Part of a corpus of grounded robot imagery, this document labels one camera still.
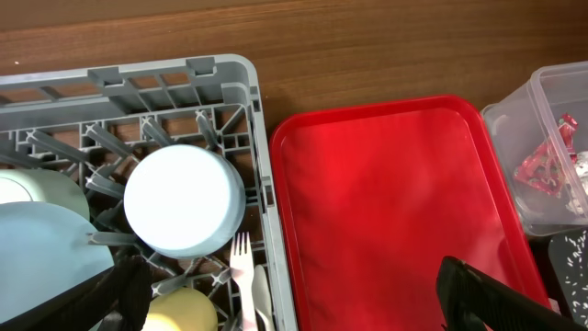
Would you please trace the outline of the rice and food scraps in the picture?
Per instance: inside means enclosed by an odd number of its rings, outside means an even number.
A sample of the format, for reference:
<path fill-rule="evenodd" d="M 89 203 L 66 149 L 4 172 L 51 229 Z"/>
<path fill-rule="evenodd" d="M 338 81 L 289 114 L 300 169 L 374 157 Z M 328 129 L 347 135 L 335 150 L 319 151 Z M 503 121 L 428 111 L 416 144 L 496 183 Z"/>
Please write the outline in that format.
<path fill-rule="evenodd" d="M 587 231 L 565 234 L 562 249 L 565 297 L 573 314 L 584 315 L 587 311 Z"/>

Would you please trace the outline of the red plastic snack wrapper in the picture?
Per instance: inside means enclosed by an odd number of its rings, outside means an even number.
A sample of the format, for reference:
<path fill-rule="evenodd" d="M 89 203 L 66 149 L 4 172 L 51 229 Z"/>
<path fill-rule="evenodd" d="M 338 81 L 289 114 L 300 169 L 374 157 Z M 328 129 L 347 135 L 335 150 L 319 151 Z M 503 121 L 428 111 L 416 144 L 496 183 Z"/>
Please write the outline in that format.
<path fill-rule="evenodd" d="M 564 141 L 566 152 L 572 162 L 578 159 L 573 147 L 573 135 L 577 131 L 578 122 L 569 114 L 565 113 L 558 120 L 559 133 Z M 514 178 L 529 187 L 545 192 L 557 198 L 565 182 L 565 175 L 562 170 L 554 144 L 547 138 L 539 147 L 528 156 L 523 163 L 514 171 Z"/>

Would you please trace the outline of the yellow plastic cup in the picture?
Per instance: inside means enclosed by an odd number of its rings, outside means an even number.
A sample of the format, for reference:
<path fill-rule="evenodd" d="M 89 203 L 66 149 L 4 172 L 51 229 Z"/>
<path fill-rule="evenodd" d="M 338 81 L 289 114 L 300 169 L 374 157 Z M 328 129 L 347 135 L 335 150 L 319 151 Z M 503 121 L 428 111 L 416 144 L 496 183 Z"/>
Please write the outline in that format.
<path fill-rule="evenodd" d="M 218 316 L 202 292 L 180 288 L 151 301 L 142 331 L 217 331 Z"/>

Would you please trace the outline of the grey plastic dishwasher rack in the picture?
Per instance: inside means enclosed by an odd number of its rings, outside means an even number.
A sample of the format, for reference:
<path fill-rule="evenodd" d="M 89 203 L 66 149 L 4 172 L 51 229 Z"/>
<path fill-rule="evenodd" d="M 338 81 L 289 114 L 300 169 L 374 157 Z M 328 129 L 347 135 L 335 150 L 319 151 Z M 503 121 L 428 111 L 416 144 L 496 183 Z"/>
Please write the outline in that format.
<path fill-rule="evenodd" d="M 17 74 L 1 80 L 1 163 L 63 173 L 100 231 L 126 233 L 122 187 L 147 154 L 194 144 L 241 175 L 254 260 L 279 330 L 298 328 L 254 65 L 236 54 Z"/>

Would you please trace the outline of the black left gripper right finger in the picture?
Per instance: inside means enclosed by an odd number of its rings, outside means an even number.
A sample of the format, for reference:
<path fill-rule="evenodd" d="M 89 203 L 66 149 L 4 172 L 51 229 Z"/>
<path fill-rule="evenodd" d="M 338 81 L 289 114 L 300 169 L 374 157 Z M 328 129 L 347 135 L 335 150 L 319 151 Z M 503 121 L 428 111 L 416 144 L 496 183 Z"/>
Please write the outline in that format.
<path fill-rule="evenodd" d="M 583 331 L 455 257 L 442 259 L 435 285 L 446 331 Z"/>

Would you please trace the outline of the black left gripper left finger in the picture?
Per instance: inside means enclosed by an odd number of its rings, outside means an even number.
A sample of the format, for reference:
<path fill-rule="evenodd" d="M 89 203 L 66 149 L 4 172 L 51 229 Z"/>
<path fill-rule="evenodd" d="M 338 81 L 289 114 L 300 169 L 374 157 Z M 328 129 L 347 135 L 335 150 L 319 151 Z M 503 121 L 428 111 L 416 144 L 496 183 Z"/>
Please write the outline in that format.
<path fill-rule="evenodd" d="M 153 273 L 139 256 L 109 268 L 47 302 L 1 324 L 3 330 L 141 330 L 153 297 Z"/>

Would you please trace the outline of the white plastic fork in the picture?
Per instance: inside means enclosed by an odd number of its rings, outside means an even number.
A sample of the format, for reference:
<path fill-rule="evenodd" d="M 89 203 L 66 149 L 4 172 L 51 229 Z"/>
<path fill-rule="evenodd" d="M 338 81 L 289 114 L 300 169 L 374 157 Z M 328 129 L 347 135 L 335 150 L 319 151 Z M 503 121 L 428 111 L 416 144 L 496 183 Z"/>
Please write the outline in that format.
<path fill-rule="evenodd" d="M 238 233 L 232 239 L 230 268 L 232 279 L 239 288 L 243 331 L 257 331 L 253 299 L 254 260 L 250 235 Z"/>

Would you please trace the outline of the light green bowl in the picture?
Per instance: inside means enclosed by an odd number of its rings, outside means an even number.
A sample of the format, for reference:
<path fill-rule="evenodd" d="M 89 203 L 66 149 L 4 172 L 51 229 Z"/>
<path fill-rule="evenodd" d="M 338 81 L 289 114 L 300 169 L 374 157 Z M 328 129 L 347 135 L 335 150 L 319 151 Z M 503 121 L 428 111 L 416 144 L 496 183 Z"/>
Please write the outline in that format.
<path fill-rule="evenodd" d="M 25 201 L 59 205 L 90 220 L 85 194 L 68 176 L 47 169 L 2 169 L 1 203 Z"/>

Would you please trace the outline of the light blue plate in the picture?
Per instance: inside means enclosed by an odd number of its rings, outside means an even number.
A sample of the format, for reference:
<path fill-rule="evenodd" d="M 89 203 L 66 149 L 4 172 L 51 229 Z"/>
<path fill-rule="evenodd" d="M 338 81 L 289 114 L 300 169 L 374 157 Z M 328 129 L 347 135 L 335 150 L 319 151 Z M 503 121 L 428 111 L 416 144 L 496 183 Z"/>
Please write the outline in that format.
<path fill-rule="evenodd" d="M 114 266 L 110 250 L 90 245 L 96 228 L 80 214 L 45 202 L 1 206 L 1 321 L 6 322 Z"/>

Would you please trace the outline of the red plastic serving tray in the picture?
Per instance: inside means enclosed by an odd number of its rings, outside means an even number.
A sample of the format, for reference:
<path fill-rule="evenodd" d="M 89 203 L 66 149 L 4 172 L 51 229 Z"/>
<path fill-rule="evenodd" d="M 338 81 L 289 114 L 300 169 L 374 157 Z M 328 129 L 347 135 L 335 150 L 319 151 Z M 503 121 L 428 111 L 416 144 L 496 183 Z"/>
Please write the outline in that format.
<path fill-rule="evenodd" d="M 270 143 L 302 330 L 438 330 L 435 280 L 464 260 L 548 295 L 481 114 L 455 96 L 284 120 Z"/>

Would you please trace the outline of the light blue small bowl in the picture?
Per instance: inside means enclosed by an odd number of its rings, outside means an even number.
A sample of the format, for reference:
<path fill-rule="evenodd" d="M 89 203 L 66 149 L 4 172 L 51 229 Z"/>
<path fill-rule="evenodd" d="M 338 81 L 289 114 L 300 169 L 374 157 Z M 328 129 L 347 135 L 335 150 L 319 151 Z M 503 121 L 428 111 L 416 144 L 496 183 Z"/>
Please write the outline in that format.
<path fill-rule="evenodd" d="M 237 232 L 245 204 L 236 168 L 187 144 L 146 156 L 130 174 L 123 197 L 133 232 L 156 253 L 175 259 L 220 250 Z"/>

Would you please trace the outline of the clear plastic waste bin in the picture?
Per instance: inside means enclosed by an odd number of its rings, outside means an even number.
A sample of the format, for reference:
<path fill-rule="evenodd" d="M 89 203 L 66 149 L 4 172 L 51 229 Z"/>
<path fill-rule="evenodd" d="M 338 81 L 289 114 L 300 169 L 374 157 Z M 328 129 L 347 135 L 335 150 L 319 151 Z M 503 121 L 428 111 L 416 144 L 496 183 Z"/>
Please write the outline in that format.
<path fill-rule="evenodd" d="M 578 122 L 573 135 L 575 152 L 587 152 L 585 62 L 539 68 L 511 95 L 481 113 L 520 221 L 529 235 L 551 235 L 587 224 L 587 195 L 582 192 L 574 162 L 566 152 L 558 129 L 558 120 L 565 113 Z M 515 169 L 547 138 L 554 144 L 565 175 L 559 198 L 531 188 L 514 177 Z M 567 209 L 573 190 L 578 195 L 583 215 Z"/>

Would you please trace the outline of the black plastic waste tray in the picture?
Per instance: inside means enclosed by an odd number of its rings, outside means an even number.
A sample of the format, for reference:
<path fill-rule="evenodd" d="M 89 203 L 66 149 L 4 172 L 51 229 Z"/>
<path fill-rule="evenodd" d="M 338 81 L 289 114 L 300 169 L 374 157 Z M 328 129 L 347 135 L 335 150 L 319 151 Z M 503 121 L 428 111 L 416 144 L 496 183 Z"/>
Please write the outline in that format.
<path fill-rule="evenodd" d="M 587 228 L 531 237 L 529 244 L 552 305 L 587 327 Z"/>

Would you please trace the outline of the white paper napkin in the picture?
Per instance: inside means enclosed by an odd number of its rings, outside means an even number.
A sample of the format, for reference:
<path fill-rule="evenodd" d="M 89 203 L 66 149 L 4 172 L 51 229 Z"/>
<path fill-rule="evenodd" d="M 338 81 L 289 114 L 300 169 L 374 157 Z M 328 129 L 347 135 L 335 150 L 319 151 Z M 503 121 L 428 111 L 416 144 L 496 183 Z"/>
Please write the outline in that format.
<path fill-rule="evenodd" d="M 575 172 L 582 184 L 582 192 L 587 195 L 587 152 L 577 153 L 576 161 L 574 162 Z M 571 200 L 567 205 L 567 209 L 576 215 L 583 215 L 583 209 L 578 199 L 576 191 L 571 192 Z"/>

